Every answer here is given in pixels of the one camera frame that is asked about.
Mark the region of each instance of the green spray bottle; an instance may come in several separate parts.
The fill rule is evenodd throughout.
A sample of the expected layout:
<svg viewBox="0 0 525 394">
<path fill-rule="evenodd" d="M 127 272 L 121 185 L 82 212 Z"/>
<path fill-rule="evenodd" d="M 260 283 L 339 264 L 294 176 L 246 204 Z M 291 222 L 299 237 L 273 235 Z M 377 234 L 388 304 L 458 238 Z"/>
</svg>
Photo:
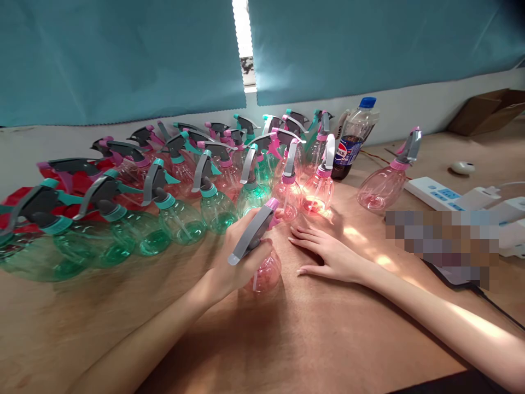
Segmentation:
<svg viewBox="0 0 525 394">
<path fill-rule="evenodd" d="M 117 177 L 118 172 L 111 169 L 97 179 L 84 196 L 80 211 L 74 219 L 83 218 L 88 212 L 89 204 L 93 204 L 109 222 L 111 234 L 122 245 L 128 245 L 131 253 L 149 257 L 163 252 L 171 240 L 160 228 L 158 218 L 147 212 L 128 211 L 113 201 L 119 193 L 130 191 L 116 180 Z"/>
<path fill-rule="evenodd" d="M 241 183 L 244 185 L 237 201 L 237 212 L 243 217 L 253 208 L 262 207 L 270 199 L 270 188 L 259 184 L 255 177 L 256 154 L 259 147 L 252 143 L 242 168 Z"/>
<path fill-rule="evenodd" d="M 272 154 L 277 159 L 282 159 L 281 155 L 277 151 L 277 148 L 279 147 L 277 133 L 271 132 L 257 137 L 252 141 L 252 144 L 257 145 L 258 166 L 255 167 L 255 178 L 257 179 L 257 183 L 265 184 L 271 190 L 273 186 L 273 171 L 268 161 L 264 160 L 264 155 L 262 152 L 263 149 L 265 149 L 268 151 L 268 153 L 266 153 L 267 155 Z"/>
<path fill-rule="evenodd" d="M 171 240 L 179 245 L 191 245 L 199 242 L 206 233 L 206 225 L 201 214 L 189 204 L 176 200 L 164 191 L 166 183 L 173 178 L 163 167 L 164 162 L 157 159 L 148 171 L 144 184 L 144 203 L 151 200 L 159 207 L 160 227 L 169 234 Z"/>
<path fill-rule="evenodd" d="M 193 192 L 200 190 L 201 215 L 208 229 L 216 234 L 226 233 L 226 229 L 237 221 L 234 203 L 209 180 L 212 175 L 212 153 L 205 150 L 197 163 Z"/>
<path fill-rule="evenodd" d="M 264 134 L 268 134 L 272 132 L 273 128 L 281 128 L 283 125 L 283 120 L 279 117 L 273 116 L 273 115 L 263 115 L 264 119 L 264 127 L 262 129 Z M 277 151 L 282 156 L 284 154 L 284 147 L 279 146 L 277 148 Z M 275 172 L 275 168 L 277 167 L 277 164 L 279 163 L 279 159 L 277 159 L 274 155 L 265 155 L 264 159 L 268 161 L 268 165 L 270 166 L 271 170 Z"/>
<path fill-rule="evenodd" d="M 75 204 L 81 199 L 55 190 L 57 185 L 58 181 L 47 178 L 16 206 L 0 206 L 1 213 L 10 213 L 9 223 L 0 233 L 0 268 L 4 271 L 31 281 L 61 282 L 85 270 L 84 265 L 62 255 L 51 235 L 13 234 L 19 217 L 34 223 L 32 214 L 38 210 L 52 211 L 55 206 Z"/>
</svg>

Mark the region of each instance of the pink spray bottle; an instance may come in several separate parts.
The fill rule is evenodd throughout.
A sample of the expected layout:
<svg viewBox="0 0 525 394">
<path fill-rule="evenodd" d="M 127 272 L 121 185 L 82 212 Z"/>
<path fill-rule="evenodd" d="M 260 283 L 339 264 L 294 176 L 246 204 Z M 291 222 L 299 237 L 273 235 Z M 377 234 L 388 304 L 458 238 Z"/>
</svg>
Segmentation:
<svg viewBox="0 0 525 394">
<path fill-rule="evenodd" d="M 385 208 L 395 203 L 405 185 L 405 170 L 411 162 L 416 161 L 420 145 L 421 130 L 415 127 L 397 151 L 398 157 L 361 184 L 357 192 L 357 202 L 369 211 L 377 213 L 382 213 Z"/>
</svg>

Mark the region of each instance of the cable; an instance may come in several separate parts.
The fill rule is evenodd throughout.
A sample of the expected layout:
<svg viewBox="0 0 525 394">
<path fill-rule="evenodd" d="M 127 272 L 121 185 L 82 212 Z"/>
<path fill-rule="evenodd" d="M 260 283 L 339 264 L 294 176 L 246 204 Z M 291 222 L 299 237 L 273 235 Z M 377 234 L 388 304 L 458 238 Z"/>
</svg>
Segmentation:
<svg viewBox="0 0 525 394">
<path fill-rule="evenodd" d="M 507 312 L 505 312 L 503 309 L 501 309 L 493 300 L 491 300 L 482 289 L 480 289 L 477 286 L 469 287 L 475 294 L 483 298 L 485 301 L 487 301 L 490 305 L 495 307 L 498 311 L 500 311 L 502 314 L 504 314 L 510 321 L 512 321 L 515 325 L 520 327 L 523 331 L 525 331 L 525 327 L 518 322 L 515 318 L 513 318 L 511 315 L 509 315 Z"/>
<path fill-rule="evenodd" d="M 501 188 L 502 186 L 508 186 L 508 185 L 511 185 L 511 184 L 518 184 L 518 183 L 525 183 L 525 181 L 502 183 L 501 185 L 496 186 L 496 188 L 499 189 L 499 188 Z"/>
</svg>

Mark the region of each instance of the white power strip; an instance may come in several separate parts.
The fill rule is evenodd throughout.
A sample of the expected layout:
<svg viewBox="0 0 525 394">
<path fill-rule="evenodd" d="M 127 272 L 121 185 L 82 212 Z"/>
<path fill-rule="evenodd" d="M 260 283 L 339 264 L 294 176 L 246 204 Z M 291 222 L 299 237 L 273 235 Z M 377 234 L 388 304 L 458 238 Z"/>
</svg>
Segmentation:
<svg viewBox="0 0 525 394">
<path fill-rule="evenodd" d="M 436 211 L 466 211 L 456 204 L 460 194 L 436 182 L 432 178 L 423 177 L 405 183 L 405 189 L 418 197 Z"/>
</svg>

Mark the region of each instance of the right hand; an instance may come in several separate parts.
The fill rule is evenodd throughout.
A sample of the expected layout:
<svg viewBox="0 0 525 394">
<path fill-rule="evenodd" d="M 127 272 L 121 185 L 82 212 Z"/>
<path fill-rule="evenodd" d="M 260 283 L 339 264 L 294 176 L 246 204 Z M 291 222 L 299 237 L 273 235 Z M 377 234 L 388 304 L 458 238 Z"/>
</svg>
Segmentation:
<svg viewBox="0 0 525 394">
<path fill-rule="evenodd" d="M 291 243 L 318 254 L 324 260 L 324 265 L 303 265 L 297 271 L 298 275 L 309 274 L 343 282 L 362 283 L 366 272 L 379 267 L 312 226 L 307 229 L 291 227 L 291 233 L 295 236 L 288 238 Z"/>
</svg>

